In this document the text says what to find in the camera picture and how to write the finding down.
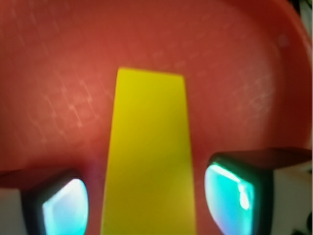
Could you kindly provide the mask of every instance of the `red surface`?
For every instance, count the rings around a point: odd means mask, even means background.
[[[0,170],[79,167],[100,230],[118,67],[186,79],[199,234],[215,151],[306,146],[312,45],[283,0],[0,0]]]

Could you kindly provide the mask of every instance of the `cyan light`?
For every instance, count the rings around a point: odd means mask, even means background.
[[[210,213],[222,233],[252,234],[253,185],[217,163],[206,170],[204,184]]]
[[[83,181],[73,179],[43,204],[47,235],[83,235],[89,204]]]

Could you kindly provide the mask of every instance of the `glowing light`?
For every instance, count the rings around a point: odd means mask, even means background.
[[[88,223],[85,184],[73,179],[43,204],[47,235],[83,235]]]
[[[245,191],[245,187],[243,187],[242,185],[238,185],[238,190],[240,192],[240,206],[243,209],[248,210],[250,207],[250,203]]]
[[[211,170],[215,171],[216,173],[220,174],[220,175],[223,175],[225,177],[227,177],[228,179],[230,180],[233,180],[237,183],[240,182],[240,179],[235,176],[233,173],[231,173],[230,171],[228,170],[225,170],[224,168],[220,167],[219,165],[212,165],[210,167]]]
[[[254,186],[219,164],[208,167],[204,184],[210,213],[223,234],[252,234]]]

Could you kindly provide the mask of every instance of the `red plastic tub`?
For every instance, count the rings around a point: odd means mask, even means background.
[[[117,69],[183,74],[199,234],[216,151],[308,147],[312,42],[286,0],[0,0],[0,170],[78,167],[100,231]]]

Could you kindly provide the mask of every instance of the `yellow plastic strip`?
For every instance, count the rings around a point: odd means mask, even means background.
[[[196,233],[181,75],[119,69],[101,233]]]

